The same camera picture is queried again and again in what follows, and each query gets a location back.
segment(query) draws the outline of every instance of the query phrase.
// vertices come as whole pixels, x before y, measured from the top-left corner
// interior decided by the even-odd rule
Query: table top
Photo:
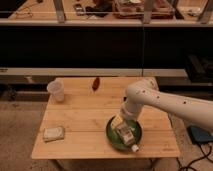
[[[156,158],[180,155],[167,113],[144,106],[138,119],[143,135],[137,153],[120,152],[109,143],[105,128],[119,114],[128,84],[142,77],[100,77],[98,90],[92,90],[94,77],[57,78],[64,83],[65,100],[50,96],[32,152],[33,159]],[[44,128],[63,126],[65,139],[45,143]]]

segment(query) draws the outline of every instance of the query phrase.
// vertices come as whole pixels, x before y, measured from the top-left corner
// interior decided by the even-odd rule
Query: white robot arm
[[[137,120],[143,105],[150,105],[213,132],[211,101],[159,92],[156,83],[149,78],[129,85],[126,96],[121,106],[121,116],[125,119]]]

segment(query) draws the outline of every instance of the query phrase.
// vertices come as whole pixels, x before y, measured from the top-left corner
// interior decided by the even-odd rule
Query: green plate
[[[114,148],[116,148],[117,150],[121,150],[121,151],[131,150],[130,147],[126,146],[122,142],[122,140],[119,137],[119,135],[117,134],[117,132],[114,131],[111,128],[111,122],[112,122],[113,118],[114,117],[112,117],[109,120],[109,122],[107,123],[107,126],[106,126],[106,135],[107,135],[108,140],[110,141],[112,146]],[[132,133],[135,137],[136,144],[138,144],[141,140],[141,137],[142,137],[142,128],[141,128],[140,124],[138,122],[133,121],[133,120],[127,120],[126,123],[131,127]]]

